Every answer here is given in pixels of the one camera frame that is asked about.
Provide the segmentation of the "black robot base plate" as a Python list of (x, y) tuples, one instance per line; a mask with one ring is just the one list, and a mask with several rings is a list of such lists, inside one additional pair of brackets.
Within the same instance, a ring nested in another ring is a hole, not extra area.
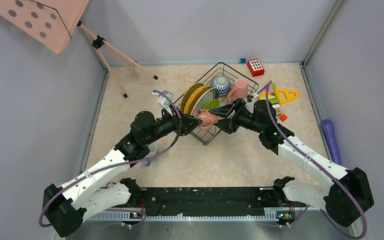
[(267, 208), (304, 207), (281, 200), (271, 187), (147, 187), (114, 210), (143, 211), (148, 217), (260, 217)]

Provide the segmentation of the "yellow polka dot plate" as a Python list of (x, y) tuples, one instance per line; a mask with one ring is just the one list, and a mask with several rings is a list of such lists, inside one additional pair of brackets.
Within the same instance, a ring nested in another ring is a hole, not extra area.
[(206, 92), (207, 90), (209, 90), (211, 88), (210, 85), (203, 85), (201, 87), (199, 87), (197, 90), (195, 90), (191, 96), (189, 97), (189, 99), (187, 100), (187, 103), (185, 105), (185, 108), (184, 108), (184, 112), (185, 114), (188, 114), (190, 115), (191, 112), (192, 112), (192, 107), (195, 105), (195, 102), (197, 101), (197, 99), (204, 93)]

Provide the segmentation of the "grey white mug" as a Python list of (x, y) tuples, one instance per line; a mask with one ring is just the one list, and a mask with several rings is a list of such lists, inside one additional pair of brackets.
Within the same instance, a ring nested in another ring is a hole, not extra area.
[(145, 156), (147, 161), (145, 161), (145, 166), (149, 167), (153, 161), (153, 157), (157, 154), (158, 152), (158, 147), (155, 143), (151, 143), (148, 145), (149, 153)]

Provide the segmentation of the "white plate teal rim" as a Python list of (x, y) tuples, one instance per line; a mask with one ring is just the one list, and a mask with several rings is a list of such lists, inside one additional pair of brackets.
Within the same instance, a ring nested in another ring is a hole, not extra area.
[(195, 102), (194, 106), (191, 108), (191, 110), (195, 109), (204, 109), (205, 106), (211, 102), (214, 99), (218, 99), (220, 93), (219, 90), (215, 87), (208, 89), (206, 92), (204, 92)]

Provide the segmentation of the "red patterned bowl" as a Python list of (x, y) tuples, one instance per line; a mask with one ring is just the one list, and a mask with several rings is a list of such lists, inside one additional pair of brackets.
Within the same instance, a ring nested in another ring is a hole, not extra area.
[(227, 96), (231, 91), (232, 85), (225, 76), (216, 76), (210, 81), (213, 88), (217, 88), (220, 96)]

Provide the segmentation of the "small pink mug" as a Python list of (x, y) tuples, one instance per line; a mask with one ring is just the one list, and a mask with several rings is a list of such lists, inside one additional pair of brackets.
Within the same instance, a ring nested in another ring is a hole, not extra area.
[(194, 109), (193, 116), (202, 121), (200, 130), (209, 130), (213, 125), (219, 122), (219, 117), (211, 113), (208, 109)]

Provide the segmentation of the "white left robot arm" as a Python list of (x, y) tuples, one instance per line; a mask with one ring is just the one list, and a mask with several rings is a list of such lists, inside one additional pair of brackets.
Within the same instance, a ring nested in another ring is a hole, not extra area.
[(60, 186), (50, 184), (43, 192), (41, 227), (53, 227), (59, 237), (73, 234), (86, 220), (88, 209), (83, 205), (91, 200), (101, 185), (130, 169), (149, 154), (149, 145), (174, 132), (176, 137), (188, 135), (202, 120), (175, 109), (162, 109), (155, 118), (149, 111), (139, 112), (130, 124), (129, 133), (98, 163)]

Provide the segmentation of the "large pink mug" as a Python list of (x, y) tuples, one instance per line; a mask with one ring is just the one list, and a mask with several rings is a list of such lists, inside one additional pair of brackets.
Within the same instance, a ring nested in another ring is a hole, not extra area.
[(237, 79), (231, 91), (227, 94), (226, 99), (228, 102), (234, 102), (237, 99), (246, 99), (248, 96), (248, 84), (244, 79)]

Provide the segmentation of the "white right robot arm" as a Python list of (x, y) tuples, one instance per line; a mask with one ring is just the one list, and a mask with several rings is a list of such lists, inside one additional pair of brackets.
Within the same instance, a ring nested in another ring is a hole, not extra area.
[(251, 103), (252, 110), (242, 99), (214, 108), (210, 113), (220, 119), (216, 124), (232, 134), (239, 128), (258, 133), (261, 144), (306, 172), (317, 184), (285, 177), (273, 192), (279, 206), (300, 202), (325, 212), (342, 227), (349, 227), (374, 206), (367, 174), (360, 168), (348, 169), (312, 150), (295, 134), (278, 123), (276, 110), (267, 100)]

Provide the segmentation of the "lime green plate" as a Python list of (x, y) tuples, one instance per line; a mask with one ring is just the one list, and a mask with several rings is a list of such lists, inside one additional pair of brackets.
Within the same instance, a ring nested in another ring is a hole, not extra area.
[(220, 101), (218, 99), (212, 99), (210, 102), (208, 102), (205, 106), (204, 109), (206, 110), (212, 110), (219, 108), (221, 105)]

